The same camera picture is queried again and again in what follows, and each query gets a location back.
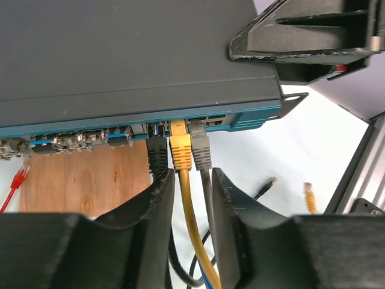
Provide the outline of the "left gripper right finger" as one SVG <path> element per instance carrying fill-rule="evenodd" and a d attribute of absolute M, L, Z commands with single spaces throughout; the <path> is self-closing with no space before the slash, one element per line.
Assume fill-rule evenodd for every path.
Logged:
<path fill-rule="evenodd" d="M 212 235 L 223 288 L 383 288 L 384 217 L 285 217 L 212 171 Z"/>

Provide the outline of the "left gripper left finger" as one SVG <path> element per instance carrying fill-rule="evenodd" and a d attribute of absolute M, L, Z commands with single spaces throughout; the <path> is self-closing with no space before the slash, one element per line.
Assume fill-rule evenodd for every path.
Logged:
<path fill-rule="evenodd" d="M 162 288 L 175 175 L 90 220 L 78 213 L 1 215 L 2 288 Z"/>

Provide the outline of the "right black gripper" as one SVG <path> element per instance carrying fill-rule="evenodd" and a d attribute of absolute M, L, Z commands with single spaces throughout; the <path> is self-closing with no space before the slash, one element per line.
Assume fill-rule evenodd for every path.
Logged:
<path fill-rule="evenodd" d="M 274 61 L 283 83 L 334 80 L 383 50 L 384 1 L 275 1 L 236 35 L 229 58 Z"/>

